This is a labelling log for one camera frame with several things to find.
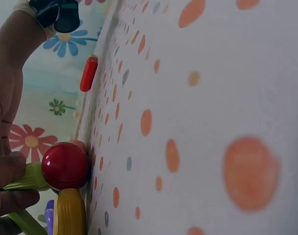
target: green toy stem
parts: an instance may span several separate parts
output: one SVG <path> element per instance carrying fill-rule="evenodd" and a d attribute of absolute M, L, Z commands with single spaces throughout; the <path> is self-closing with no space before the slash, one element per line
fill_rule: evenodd
<path fill-rule="evenodd" d="M 26 210 L 11 213 L 8 217 L 25 233 L 25 235 L 48 235 L 42 227 Z"/>

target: gray dot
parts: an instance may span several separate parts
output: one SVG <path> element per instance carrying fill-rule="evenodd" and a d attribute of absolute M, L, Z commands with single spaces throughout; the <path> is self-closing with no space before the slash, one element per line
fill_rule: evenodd
<path fill-rule="evenodd" d="M 118 53 L 119 48 L 120 48 L 120 46 L 118 46 L 118 48 L 116 48 L 116 51 L 115 51 L 115 53 L 114 53 L 114 56 L 116 56 L 116 54 Z"/>
<path fill-rule="evenodd" d="M 122 85 L 124 86 L 124 84 L 125 84 L 125 82 L 126 82 L 126 80 L 127 80 L 127 78 L 128 78 L 128 75 L 129 75 L 129 69 L 127 69 L 126 71 L 125 71 L 125 73 L 123 74 L 123 81 L 122 81 Z"/>
<path fill-rule="evenodd" d="M 160 7 L 160 3 L 157 2 L 157 3 L 154 5 L 154 8 L 153 8 L 153 11 L 152 11 L 153 14 L 155 14 L 155 13 L 158 11 L 159 7 Z"/>
<path fill-rule="evenodd" d="M 128 171 L 131 169 L 131 157 L 128 157 L 127 162 L 126 162 L 126 168 Z"/>
<path fill-rule="evenodd" d="M 105 222 L 105 227 L 109 227 L 109 213 L 106 211 L 104 213 L 104 222 Z"/>

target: red knob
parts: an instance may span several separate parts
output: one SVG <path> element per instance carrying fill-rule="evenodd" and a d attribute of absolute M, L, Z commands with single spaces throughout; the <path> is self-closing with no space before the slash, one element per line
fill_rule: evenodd
<path fill-rule="evenodd" d="M 42 159 L 42 172 L 54 189 L 80 188 L 89 178 L 86 153 L 77 145 L 60 142 L 50 147 Z"/>

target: blue dot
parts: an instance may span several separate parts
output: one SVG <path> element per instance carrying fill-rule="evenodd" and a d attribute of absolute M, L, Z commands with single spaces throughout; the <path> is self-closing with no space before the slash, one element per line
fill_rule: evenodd
<path fill-rule="evenodd" d="M 130 171 L 130 169 L 131 169 L 131 157 L 128 157 L 126 166 L 127 166 L 127 170 Z"/>

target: toy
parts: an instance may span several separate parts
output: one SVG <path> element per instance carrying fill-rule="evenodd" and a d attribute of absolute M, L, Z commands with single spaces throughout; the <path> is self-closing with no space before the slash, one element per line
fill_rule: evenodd
<path fill-rule="evenodd" d="M 98 68 L 98 58 L 95 55 L 90 55 L 86 61 L 86 66 L 82 74 L 80 82 L 80 90 L 87 92 L 91 89 L 92 82 Z"/>
<path fill-rule="evenodd" d="M 55 186 L 59 193 L 54 202 L 54 235 L 85 235 L 85 205 L 78 188 L 88 180 L 90 164 L 83 148 L 84 144 L 79 141 L 74 144 L 57 143 L 47 150 L 42 163 L 26 164 L 23 178 L 3 188 L 48 190 L 50 185 Z M 46 230 L 26 210 L 11 213 L 8 217 L 25 235 L 47 235 Z"/>
<path fill-rule="evenodd" d="M 70 33 L 80 25 L 78 2 L 75 0 L 30 0 L 36 9 L 36 19 L 43 28 L 54 24 L 60 33 Z"/>
<path fill-rule="evenodd" d="M 50 200 L 47 203 L 45 209 L 45 218 L 48 228 L 48 235 L 53 235 L 53 222 L 54 222 L 54 200 Z"/>

